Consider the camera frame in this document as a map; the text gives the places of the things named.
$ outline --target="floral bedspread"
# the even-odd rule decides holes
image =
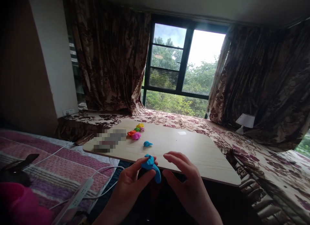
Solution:
[[[240,189],[265,224],[310,224],[310,159],[295,151],[276,153],[210,120],[154,110],[136,116],[84,110],[61,118],[56,134],[83,144],[123,119],[209,136],[239,174]]]

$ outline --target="table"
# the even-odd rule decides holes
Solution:
[[[133,130],[138,124],[139,122],[124,119],[113,128],[106,130],[106,133],[85,143],[83,150],[129,162],[135,162],[145,154],[150,154],[157,156],[159,169],[169,169],[173,172],[180,173],[180,170],[173,163],[169,163],[163,157],[164,153],[177,151],[185,154],[189,158],[198,168],[203,179],[231,186],[240,185],[240,177],[210,137],[186,130],[144,123],[145,131],[141,132],[141,138],[139,140],[132,140],[130,137],[126,138],[125,135],[120,138],[120,133],[124,134],[126,132],[127,134],[127,132]],[[120,141],[118,141],[118,144],[114,146],[114,149],[110,149],[110,152],[98,152],[96,145],[111,136],[111,134],[119,137]],[[145,141],[149,141],[153,145],[151,147],[143,147]]]

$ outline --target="brown floral curtain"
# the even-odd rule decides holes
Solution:
[[[86,104],[94,110],[144,112],[140,99],[150,14],[105,0],[66,0]]]
[[[310,125],[310,21],[284,30],[231,27],[207,113],[211,121],[234,127],[242,113],[255,115],[246,135],[294,149]]]

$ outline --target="cloud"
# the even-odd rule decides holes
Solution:
[[[164,42],[171,38],[176,47],[184,46],[185,35],[184,28],[155,24],[154,38],[161,37]],[[195,30],[188,62],[196,67],[200,66],[202,61],[215,62],[214,56],[219,56],[224,38],[225,34]]]

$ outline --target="blue clay figure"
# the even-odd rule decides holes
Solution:
[[[153,145],[153,144],[150,143],[149,141],[145,141],[144,144],[143,144],[144,147],[148,147],[148,146],[151,146],[151,145]]]
[[[147,160],[147,162],[141,164],[141,167],[147,170],[154,169],[156,172],[155,181],[157,184],[159,184],[161,182],[161,176],[158,167],[156,166],[156,164],[154,164],[154,157],[149,154],[146,154],[144,157],[148,157],[149,159]]]

